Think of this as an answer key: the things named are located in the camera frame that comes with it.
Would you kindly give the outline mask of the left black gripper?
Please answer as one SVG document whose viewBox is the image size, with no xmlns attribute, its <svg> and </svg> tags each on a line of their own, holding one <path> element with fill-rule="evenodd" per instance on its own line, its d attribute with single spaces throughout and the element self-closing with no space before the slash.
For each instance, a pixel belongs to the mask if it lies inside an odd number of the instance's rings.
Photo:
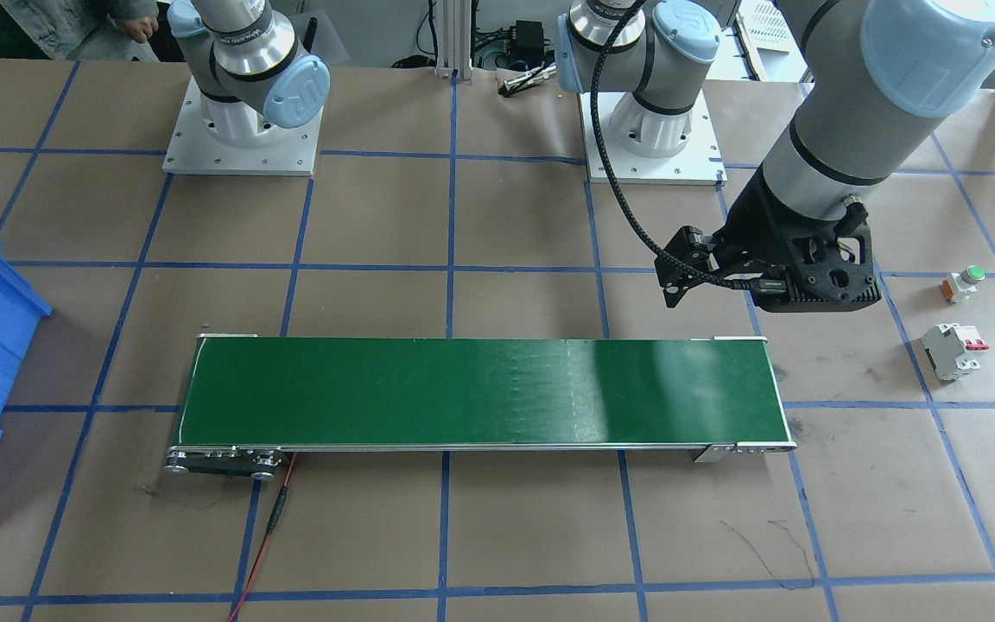
<svg viewBox="0 0 995 622">
<path fill-rule="evenodd" d="M 844 268 L 844 257 L 833 235 L 833 221 L 802 215 L 779 200 L 765 180 L 763 167 L 758 167 L 746 182 L 729 210 L 726 224 L 716 235 L 722 243 L 735 245 L 766 264 L 770 278 L 778 278 L 802 286 L 810 276 L 825 282 L 819 272 Z M 694 272 L 721 276 L 714 265 L 715 243 L 701 229 L 686 225 L 664 246 L 663 252 L 686 264 L 683 270 L 670 260 L 655 260 L 656 275 L 661 278 L 661 291 L 667 308 L 676 308 L 684 295 L 699 286 L 715 286 L 731 290 L 725 283 L 691 278 Z"/>
</svg>

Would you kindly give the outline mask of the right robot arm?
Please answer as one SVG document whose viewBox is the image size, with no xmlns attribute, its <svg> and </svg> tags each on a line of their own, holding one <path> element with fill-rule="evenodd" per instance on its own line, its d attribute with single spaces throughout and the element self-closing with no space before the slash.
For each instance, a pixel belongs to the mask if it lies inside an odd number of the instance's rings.
<svg viewBox="0 0 995 622">
<path fill-rule="evenodd" d="M 320 114 L 329 70 L 269 1 L 174 1 L 168 24 L 199 90 L 300 129 Z"/>
</svg>

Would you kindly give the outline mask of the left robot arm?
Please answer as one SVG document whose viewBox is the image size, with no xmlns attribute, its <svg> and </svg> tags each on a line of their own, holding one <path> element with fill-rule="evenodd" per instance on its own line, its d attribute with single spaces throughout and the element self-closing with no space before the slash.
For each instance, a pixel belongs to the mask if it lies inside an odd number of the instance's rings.
<svg viewBox="0 0 995 622">
<path fill-rule="evenodd" d="M 995 1 L 779 1 L 814 87 L 726 224 L 681 228 L 656 255 L 668 307 L 702 283 L 750 292 L 769 312 L 849 312 L 880 299 L 865 195 L 895 172 L 995 68 Z M 695 1 L 574 1 L 558 17 L 558 81 L 591 99 L 605 141 L 679 153 L 721 23 Z"/>
</svg>

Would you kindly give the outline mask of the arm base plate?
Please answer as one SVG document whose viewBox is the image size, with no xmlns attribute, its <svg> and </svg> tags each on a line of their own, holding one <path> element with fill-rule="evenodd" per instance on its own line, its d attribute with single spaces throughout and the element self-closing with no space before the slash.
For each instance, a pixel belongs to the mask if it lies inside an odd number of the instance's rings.
<svg viewBox="0 0 995 622">
<path fill-rule="evenodd" d="M 600 93 L 598 111 L 617 181 L 714 185 L 726 180 L 703 91 L 679 115 L 646 110 L 630 93 Z"/>
<path fill-rule="evenodd" d="M 245 103 L 207 98 L 190 79 L 162 169 L 173 175 L 311 177 L 323 113 L 300 129 L 268 123 Z"/>
</svg>

